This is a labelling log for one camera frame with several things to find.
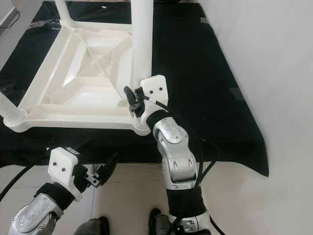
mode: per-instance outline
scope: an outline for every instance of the tiled floor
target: tiled floor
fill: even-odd
[[[0,169],[0,190],[22,169]],[[0,203],[0,234],[5,235],[15,213],[28,204],[44,183],[50,182],[47,166],[36,166],[26,173]],[[53,235],[72,235],[80,224],[105,215],[113,235],[148,234],[152,208],[168,211],[162,172],[157,164],[118,164],[113,176],[101,188],[89,188],[83,199],[74,202],[57,222]]]

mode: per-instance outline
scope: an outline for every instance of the black joint cover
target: black joint cover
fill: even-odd
[[[117,164],[117,155],[118,153],[114,153],[108,162],[97,170],[99,177],[96,179],[100,182],[100,185],[103,185],[113,174]]]
[[[129,105],[133,105],[133,104],[137,103],[136,96],[129,87],[127,87],[127,86],[124,87],[124,93],[126,95],[126,98],[127,98]]]
[[[148,116],[147,125],[150,128],[150,130],[153,130],[153,127],[158,121],[168,117],[172,117],[172,115],[164,110],[157,110],[150,116]]]
[[[82,193],[90,186],[90,182],[85,178],[88,169],[81,164],[76,164],[73,169],[74,185]]]
[[[143,102],[143,98],[145,95],[143,93],[142,87],[135,89],[134,94],[136,96],[137,102],[140,107],[139,109],[135,111],[135,115],[138,118],[138,117],[141,117],[142,114],[145,112],[145,103]]]
[[[51,197],[63,211],[68,208],[75,199],[75,197],[65,187],[58,183],[44,184],[36,192],[34,197],[37,197],[40,193],[44,193]]]
[[[166,192],[171,215],[177,217],[183,213],[183,218],[187,218],[206,212],[200,187],[196,191],[193,191],[192,188],[186,190],[167,189]]]

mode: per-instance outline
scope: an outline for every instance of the black shoe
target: black shoe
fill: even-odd
[[[149,235],[156,235],[156,217],[161,214],[159,209],[152,209],[149,216]]]
[[[108,218],[102,216],[99,218],[99,220],[101,221],[101,235],[110,235]]]

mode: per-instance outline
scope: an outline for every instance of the floor tile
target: floor tile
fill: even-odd
[[[107,216],[112,235],[146,235],[153,208],[168,211],[162,181],[111,183],[95,190],[92,217]]]
[[[162,180],[160,164],[117,164],[108,183]]]
[[[264,226],[260,214],[266,207],[262,197],[266,182],[266,177],[238,163],[218,162],[208,172],[201,185],[203,199],[225,234],[258,234],[252,223]]]
[[[9,173],[10,166],[0,168],[0,189],[4,187],[5,179]]]

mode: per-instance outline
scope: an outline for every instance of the white pole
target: white pole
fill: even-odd
[[[18,109],[4,94],[0,92],[0,116],[7,126],[16,126],[26,117],[24,110]]]
[[[135,88],[152,73],[153,0],[132,0],[133,71]]]
[[[74,21],[69,15],[65,0],[55,0],[55,4],[57,5],[62,24],[70,27],[75,27]]]

